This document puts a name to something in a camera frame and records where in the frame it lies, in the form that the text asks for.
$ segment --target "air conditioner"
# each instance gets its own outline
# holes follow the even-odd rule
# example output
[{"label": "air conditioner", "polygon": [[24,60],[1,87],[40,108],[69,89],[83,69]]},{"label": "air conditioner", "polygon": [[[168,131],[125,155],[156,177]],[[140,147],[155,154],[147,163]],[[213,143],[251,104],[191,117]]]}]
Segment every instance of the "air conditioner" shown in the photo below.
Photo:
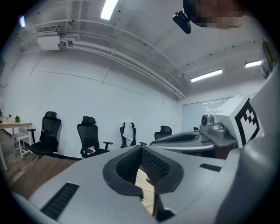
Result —
[{"label": "air conditioner", "polygon": [[37,28],[37,41],[42,50],[59,50],[61,27],[44,26]]}]

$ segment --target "ceiling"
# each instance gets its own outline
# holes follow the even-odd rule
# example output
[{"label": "ceiling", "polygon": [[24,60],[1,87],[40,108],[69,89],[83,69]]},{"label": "ceiling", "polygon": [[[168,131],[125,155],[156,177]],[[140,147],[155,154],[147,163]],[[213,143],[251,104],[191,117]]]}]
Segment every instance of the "ceiling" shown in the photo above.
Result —
[{"label": "ceiling", "polygon": [[[172,20],[182,0],[119,0],[109,21],[100,18],[105,0],[46,0],[25,16],[18,34],[25,50],[39,47],[32,38],[39,27],[59,25],[64,35],[115,49],[149,67],[184,97],[196,92],[260,79],[259,68],[245,63],[259,59],[263,34],[257,21],[245,17],[240,28],[221,30],[192,24],[185,34]],[[66,27],[67,21],[75,25]],[[223,69],[223,74],[195,83],[190,78]]]}]

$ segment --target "wooden table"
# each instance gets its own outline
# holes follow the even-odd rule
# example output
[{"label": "wooden table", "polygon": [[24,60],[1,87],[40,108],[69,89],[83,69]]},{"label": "wooden table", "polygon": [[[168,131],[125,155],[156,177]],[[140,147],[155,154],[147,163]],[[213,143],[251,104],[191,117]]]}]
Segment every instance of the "wooden table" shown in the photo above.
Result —
[{"label": "wooden table", "polygon": [[[26,123],[24,121],[15,122],[13,118],[1,117],[0,119],[2,121],[2,123],[0,123],[0,129],[12,128],[12,134],[14,134],[14,128],[19,128],[19,127],[32,128],[32,123]],[[31,132],[29,132],[29,145],[32,145]],[[4,169],[7,171],[8,169],[7,169],[5,160],[4,160],[4,156],[3,156],[3,152],[2,152],[2,148],[1,148],[1,142],[0,142],[0,157],[1,157],[1,161],[4,166]]]},{"label": "wooden table", "polygon": [[11,191],[28,199],[41,185],[75,162],[73,160],[43,156],[15,182]]}]

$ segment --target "white cloth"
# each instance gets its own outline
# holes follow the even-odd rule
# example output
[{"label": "white cloth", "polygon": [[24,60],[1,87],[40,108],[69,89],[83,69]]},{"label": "white cloth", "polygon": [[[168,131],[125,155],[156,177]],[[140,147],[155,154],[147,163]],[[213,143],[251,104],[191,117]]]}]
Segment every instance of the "white cloth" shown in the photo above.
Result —
[{"label": "white cloth", "polygon": [[126,146],[130,146],[133,141],[133,128],[130,122],[125,122],[122,136],[126,138]]}]

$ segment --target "chair headrest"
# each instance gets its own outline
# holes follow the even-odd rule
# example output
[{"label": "chair headrest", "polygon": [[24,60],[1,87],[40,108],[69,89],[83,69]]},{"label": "chair headrest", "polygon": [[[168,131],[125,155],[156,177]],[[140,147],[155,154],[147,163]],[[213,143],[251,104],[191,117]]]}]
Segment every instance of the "chair headrest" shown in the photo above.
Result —
[{"label": "chair headrest", "polygon": [[172,134],[172,129],[168,126],[161,126],[160,134]]},{"label": "chair headrest", "polygon": [[52,111],[48,111],[48,112],[45,114],[45,117],[46,117],[46,118],[49,118],[49,119],[56,119],[56,113],[55,113],[55,112],[52,112]]},{"label": "chair headrest", "polygon": [[84,116],[84,117],[83,117],[82,124],[85,124],[85,125],[94,125],[94,124],[96,124],[96,122],[95,122],[95,119],[94,119],[93,117],[86,117],[86,116]]},{"label": "chair headrest", "polygon": [[[125,122],[122,124],[122,125],[123,125],[123,127],[125,126],[125,124],[126,124]],[[132,123],[132,122],[131,122],[131,125],[132,125],[132,128],[134,128],[134,127],[135,127],[134,123]]]}]

